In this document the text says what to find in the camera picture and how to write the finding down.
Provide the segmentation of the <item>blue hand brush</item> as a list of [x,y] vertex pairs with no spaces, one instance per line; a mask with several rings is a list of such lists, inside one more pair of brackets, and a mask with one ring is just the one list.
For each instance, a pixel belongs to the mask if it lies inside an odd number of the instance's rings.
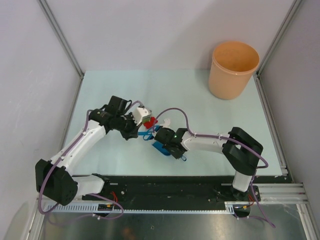
[[156,131],[139,131],[138,136],[141,136],[144,141],[150,141],[155,138],[156,133]]

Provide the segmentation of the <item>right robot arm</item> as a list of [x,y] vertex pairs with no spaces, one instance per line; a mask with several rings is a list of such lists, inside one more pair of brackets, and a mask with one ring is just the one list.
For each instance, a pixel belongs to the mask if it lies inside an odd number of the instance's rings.
[[190,133],[187,128],[174,131],[160,127],[154,140],[161,144],[175,159],[188,151],[206,151],[225,156],[235,170],[232,185],[222,193],[225,198],[243,201],[249,194],[249,187],[261,160],[263,146],[240,127],[233,127],[226,135]]

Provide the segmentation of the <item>blue plastic dustpan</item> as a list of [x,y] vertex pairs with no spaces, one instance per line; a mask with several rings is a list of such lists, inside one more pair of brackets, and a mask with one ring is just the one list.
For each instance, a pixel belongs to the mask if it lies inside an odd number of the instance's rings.
[[175,159],[181,159],[182,161],[186,162],[187,158],[184,156],[184,151],[181,151],[179,149],[166,149],[164,145],[158,141],[155,141],[152,146],[157,149],[161,154],[165,156],[172,156]]

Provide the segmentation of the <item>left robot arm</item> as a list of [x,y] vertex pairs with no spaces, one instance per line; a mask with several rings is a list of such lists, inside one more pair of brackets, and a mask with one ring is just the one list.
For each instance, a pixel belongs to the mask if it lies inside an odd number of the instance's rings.
[[43,197],[62,206],[77,197],[91,194],[100,200],[107,199],[111,193],[107,179],[98,173],[75,176],[77,165],[110,131],[119,132],[126,141],[138,138],[139,128],[150,115],[141,101],[125,100],[114,95],[102,107],[89,109],[83,128],[72,141],[49,160],[40,159],[36,163],[38,208],[42,208]]

